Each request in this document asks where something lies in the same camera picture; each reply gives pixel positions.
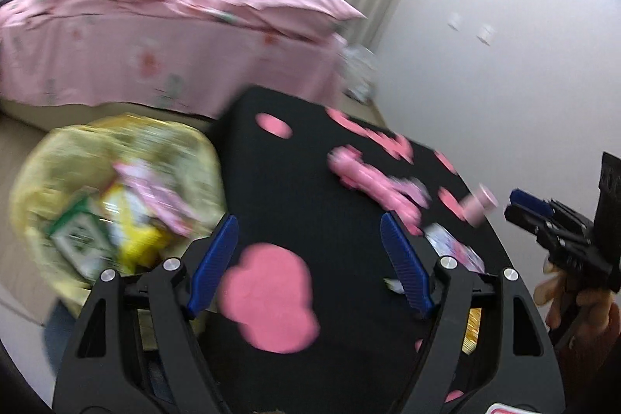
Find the person right hand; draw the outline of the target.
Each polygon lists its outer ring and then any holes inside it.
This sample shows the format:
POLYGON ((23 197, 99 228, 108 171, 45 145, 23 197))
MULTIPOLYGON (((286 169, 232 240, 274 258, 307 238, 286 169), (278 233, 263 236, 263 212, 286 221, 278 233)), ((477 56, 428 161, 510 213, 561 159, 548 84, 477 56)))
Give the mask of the person right hand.
POLYGON ((547 279, 535 287, 533 299, 537 307, 550 307, 545 318, 550 329, 559 327, 563 306, 572 300, 585 312, 575 332, 575 339, 580 343, 593 343, 605 333, 613 337, 620 335, 620 311, 614 292, 602 289, 578 292, 571 287, 569 276, 548 259, 544 261, 543 274, 547 275, 547 279))

